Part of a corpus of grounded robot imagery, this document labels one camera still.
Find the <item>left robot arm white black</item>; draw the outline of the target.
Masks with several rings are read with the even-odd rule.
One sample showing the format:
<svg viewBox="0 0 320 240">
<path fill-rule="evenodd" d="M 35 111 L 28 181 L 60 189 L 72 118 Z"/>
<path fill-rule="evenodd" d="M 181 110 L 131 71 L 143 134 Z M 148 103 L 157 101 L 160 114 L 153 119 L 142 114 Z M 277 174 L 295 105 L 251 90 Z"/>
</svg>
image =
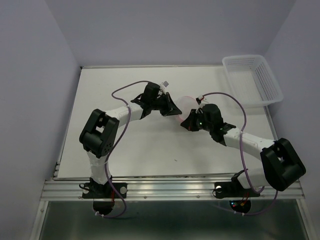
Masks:
<svg viewBox="0 0 320 240">
<path fill-rule="evenodd" d="M 163 117 L 182 114 L 166 91 L 167 86 L 166 81 L 160 84 L 146 81 L 143 93 L 131 101 L 117 97 L 116 91 L 113 91 L 111 96 L 122 101 L 124 106 L 107 111 L 92 111 L 79 136 L 91 169 L 89 182 L 80 184 L 84 194 L 106 197 L 111 193 L 109 158 L 124 136 L 123 132 L 117 136 L 120 127 L 126 131 L 130 122 L 142 120 L 153 111 L 158 111 Z"/>
</svg>

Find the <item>white mesh laundry bag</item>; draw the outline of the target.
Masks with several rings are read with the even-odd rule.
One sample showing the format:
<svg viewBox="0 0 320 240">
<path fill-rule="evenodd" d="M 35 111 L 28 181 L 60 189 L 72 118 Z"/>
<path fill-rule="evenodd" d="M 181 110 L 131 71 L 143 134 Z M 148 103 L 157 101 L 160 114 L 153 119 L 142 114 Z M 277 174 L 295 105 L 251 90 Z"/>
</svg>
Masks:
<svg viewBox="0 0 320 240">
<path fill-rule="evenodd" d="M 182 123 L 189 116 L 192 109 L 197 109 L 199 106 L 197 101 L 190 96 L 181 96 L 175 99 L 174 103 L 182 112 L 175 116 L 179 123 Z"/>
</svg>

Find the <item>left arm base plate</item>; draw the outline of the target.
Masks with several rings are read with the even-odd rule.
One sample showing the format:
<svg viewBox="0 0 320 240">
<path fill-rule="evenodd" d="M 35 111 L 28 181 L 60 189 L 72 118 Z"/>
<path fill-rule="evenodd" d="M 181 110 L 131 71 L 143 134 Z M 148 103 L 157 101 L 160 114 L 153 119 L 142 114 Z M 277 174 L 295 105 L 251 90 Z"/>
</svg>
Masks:
<svg viewBox="0 0 320 240">
<path fill-rule="evenodd" d="M 96 182 L 80 183 L 79 188 L 83 199 L 120 199 L 108 182 L 104 185 Z"/>
</svg>

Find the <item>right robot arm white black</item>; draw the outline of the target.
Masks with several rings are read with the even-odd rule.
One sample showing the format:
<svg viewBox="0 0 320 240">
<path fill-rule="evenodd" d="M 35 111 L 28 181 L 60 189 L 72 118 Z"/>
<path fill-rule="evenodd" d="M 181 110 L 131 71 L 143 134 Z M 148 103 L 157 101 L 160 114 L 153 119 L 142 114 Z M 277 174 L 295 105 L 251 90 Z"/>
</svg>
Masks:
<svg viewBox="0 0 320 240">
<path fill-rule="evenodd" d="M 216 188 L 218 193 L 229 191 L 235 195 L 242 195 L 248 189 L 257 193 L 257 188 L 265 186 L 283 192 L 306 174 L 306 168 L 289 140 L 265 139 L 248 134 L 225 122 L 215 104 L 191 109 L 188 117 L 180 125 L 190 132 L 207 131 L 215 142 L 238 149 L 242 158 L 244 153 L 247 153 L 261 161 L 260 169 L 250 170 L 245 167 L 229 182 Z"/>
</svg>

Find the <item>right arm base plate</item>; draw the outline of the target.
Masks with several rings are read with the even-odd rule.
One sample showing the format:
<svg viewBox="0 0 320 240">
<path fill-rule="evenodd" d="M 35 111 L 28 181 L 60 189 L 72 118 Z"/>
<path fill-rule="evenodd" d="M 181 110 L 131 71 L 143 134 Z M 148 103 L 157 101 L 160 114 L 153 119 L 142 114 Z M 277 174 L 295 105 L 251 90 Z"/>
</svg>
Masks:
<svg viewBox="0 0 320 240">
<path fill-rule="evenodd" d="M 217 199 L 242 197 L 255 198 L 260 196 L 259 193 L 255 193 L 251 188 L 243 188 L 237 175 L 234 175 L 230 181 L 215 182 L 212 194 Z"/>
</svg>

